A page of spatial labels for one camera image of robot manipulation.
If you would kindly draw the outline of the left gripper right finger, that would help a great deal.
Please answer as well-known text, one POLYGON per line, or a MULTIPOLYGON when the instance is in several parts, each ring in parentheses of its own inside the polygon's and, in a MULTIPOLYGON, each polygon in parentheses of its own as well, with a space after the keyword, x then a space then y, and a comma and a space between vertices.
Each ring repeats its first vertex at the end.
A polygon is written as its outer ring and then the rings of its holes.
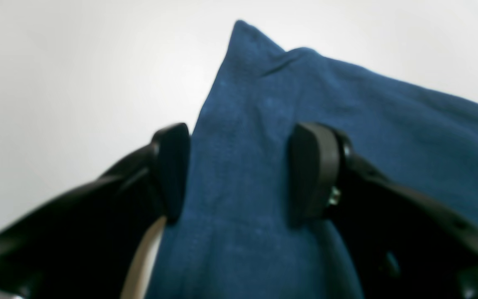
POLYGON ((294 125, 289 161, 291 224, 330 220, 367 299, 478 299, 478 226, 389 180, 333 127, 294 125))

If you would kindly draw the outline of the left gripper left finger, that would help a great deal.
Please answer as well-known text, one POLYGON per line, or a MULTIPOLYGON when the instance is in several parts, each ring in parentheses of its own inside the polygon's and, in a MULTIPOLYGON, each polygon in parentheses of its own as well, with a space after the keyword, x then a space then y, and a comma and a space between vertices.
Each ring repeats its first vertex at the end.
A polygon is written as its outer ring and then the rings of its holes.
POLYGON ((164 127, 2 229, 0 299, 119 299, 148 229, 181 216, 190 140, 186 124, 164 127))

